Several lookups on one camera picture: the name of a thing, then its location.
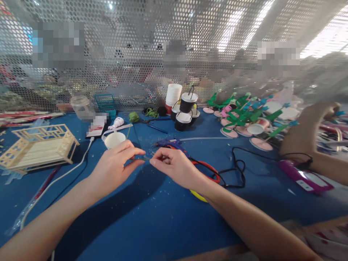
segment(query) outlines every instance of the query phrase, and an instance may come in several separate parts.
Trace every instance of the blue table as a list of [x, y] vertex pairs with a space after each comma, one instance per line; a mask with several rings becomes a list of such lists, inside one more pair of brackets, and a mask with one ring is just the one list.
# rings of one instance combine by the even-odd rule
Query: blue table
[[[65, 123], [75, 137], [81, 139], [81, 146], [75, 152], [74, 162], [78, 163], [89, 143], [84, 138], [86, 125], [75, 115], [50, 122]], [[174, 129], [172, 121], [153, 124], [169, 134], [141, 123], [136, 123], [129, 134], [129, 139], [145, 150], [148, 157], [156, 151], [152, 145], [165, 138], [223, 137], [216, 117], [203, 112], [195, 125], [182, 133]], [[127, 131], [124, 129], [121, 132], [127, 134]], [[5, 149], [17, 140], [10, 129], [2, 137], [5, 138]], [[276, 157], [275, 151], [266, 153], [257, 150], [246, 137], [185, 141], [182, 146], [192, 157], [211, 164], [217, 170], [232, 167], [231, 148], [234, 146]], [[101, 139], [95, 140], [86, 162], [50, 188], [32, 210], [27, 222], [44, 211], [80, 172], [69, 189], [86, 178], [105, 150]], [[325, 195], [308, 194], [279, 170], [274, 161], [239, 150], [235, 153], [238, 159], [246, 162], [246, 187], [230, 191], [256, 205], [276, 221], [296, 220], [308, 226], [348, 215], [345, 203]], [[56, 177], [71, 168], [64, 165]], [[9, 240], [3, 233], [12, 226], [52, 170], [30, 173], [10, 185], [4, 185], [7, 176], [0, 177], [0, 246]], [[241, 183], [239, 173], [225, 173], [224, 177], [229, 184]], [[189, 190], [146, 162], [120, 188], [72, 224], [56, 249], [56, 260], [176, 260], [240, 243], [240, 238], [211, 206], [199, 201]]]

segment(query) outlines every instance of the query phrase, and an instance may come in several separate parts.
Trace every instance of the charging cable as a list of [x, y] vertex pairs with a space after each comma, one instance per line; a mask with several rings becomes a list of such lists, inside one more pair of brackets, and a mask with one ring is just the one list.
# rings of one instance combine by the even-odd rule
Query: charging cable
[[22, 222], [21, 222], [21, 228], [20, 230], [22, 230], [24, 228], [24, 225], [25, 225], [25, 221], [26, 221], [26, 218], [27, 216], [29, 215], [29, 213], [31, 212], [31, 210], [36, 206], [36, 204], [39, 202], [39, 200], [43, 197], [43, 195], [48, 191], [48, 189], [54, 184], [56, 183], [58, 180], [64, 178], [67, 174], [69, 174], [70, 172], [72, 172], [73, 170], [75, 170], [76, 168], [78, 168], [84, 161], [84, 158], [87, 154], [87, 152], [89, 151], [90, 147], [91, 147], [91, 144], [92, 142], [94, 141], [94, 137], [91, 137], [90, 139], [90, 144], [88, 145], [88, 148], [86, 150], [86, 152], [84, 153], [83, 157], [82, 157], [82, 160], [79, 164], [77, 164], [75, 167], [73, 167], [71, 170], [69, 170], [67, 173], [65, 173], [64, 175], [60, 176], [59, 178], [57, 178], [55, 181], [53, 181], [51, 184], [49, 184], [47, 186], [47, 188], [42, 192], [42, 194], [37, 198], [37, 200], [35, 201], [35, 203], [28, 209], [28, 211], [25, 213], [25, 215], [23, 216], [23, 219], [22, 219]]

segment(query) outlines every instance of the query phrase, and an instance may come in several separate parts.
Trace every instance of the perforated metal sheet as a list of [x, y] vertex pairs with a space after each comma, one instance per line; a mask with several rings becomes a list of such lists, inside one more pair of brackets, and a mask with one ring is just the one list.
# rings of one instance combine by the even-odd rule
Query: perforated metal sheet
[[[270, 94], [289, 78], [257, 74], [258, 41], [299, 44], [295, 94], [347, 97], [345, 0], [0, 0], [0, 11], [1, 111], [58, 111], [74, 94], [113, 94], [118, 109], [163, 105], [172, 82], [195, 85], [202, 106], [220, 90]], [[33, 68], [38, 22], [84, 23], [84, 68]], [[186, 69], [165, 74], [172, 40], [186, 44]]]

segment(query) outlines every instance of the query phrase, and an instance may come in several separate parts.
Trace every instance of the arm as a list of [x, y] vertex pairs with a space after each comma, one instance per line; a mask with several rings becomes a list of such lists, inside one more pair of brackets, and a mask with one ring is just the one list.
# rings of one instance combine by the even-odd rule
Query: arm
[[260, 259], [321, 260], [260, 209], [209, 180], [181, 151], [161, 148], [150, 163], [182, 187], [202, 194]]
[[[299, 125], [290, 128], [282, 142], [279, 154], [302, 152], [313, 157], [310, 169], [343, 185], [348, 186], [346, 169], [348, 162], [320, 153], [316, 150], [316, 137], [320, 123], [329, 119], [340, 108], [339, 103], [327, 102], [309, 106], [303, 110], [297, 121]], [[285, 156], [298, 162], [305, 162], [308, 157], [301, 154]]]
[[217, 183], [206, 179], [198, 191], [260, 259], [320, 260], [282, 225]]
[[143, 155], [145, 151], [134, 148], [129, 140], [104, 152], [88, 178], [79, 182], [0, 249], [0, 260], [46, 261], [72, 222], [119, 187], [144, 163], [135, 160], [124, 167], [128, 159], [138, 154]]

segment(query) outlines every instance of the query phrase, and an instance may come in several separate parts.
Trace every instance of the hand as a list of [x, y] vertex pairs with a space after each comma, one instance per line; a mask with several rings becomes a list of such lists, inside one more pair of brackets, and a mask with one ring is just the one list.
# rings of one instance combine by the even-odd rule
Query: hand
[[181, 150], [160, 148], [150, 159], [150, 164], [186, 189], [197, 191], [209, 180]]
[[306, 113], [312, 117], [315, 115], [320, 115], [326, 120], [332, 119], [335, 112], [339, 111], [341, 104], [334, 101], [327, 101], [313, 104], [303, 110], [303, 114]]
[[124, 166], [134, 155], [144, 155], [145, 151], [135, 148], [130, 140], [120, 143], [117, 147], [107, 150], [100, 158], [92, 174], [87, 178], [88, 186], [97, 200], [109, 195], [127, 180], [129, 175], [145, 161], [136, 159]]

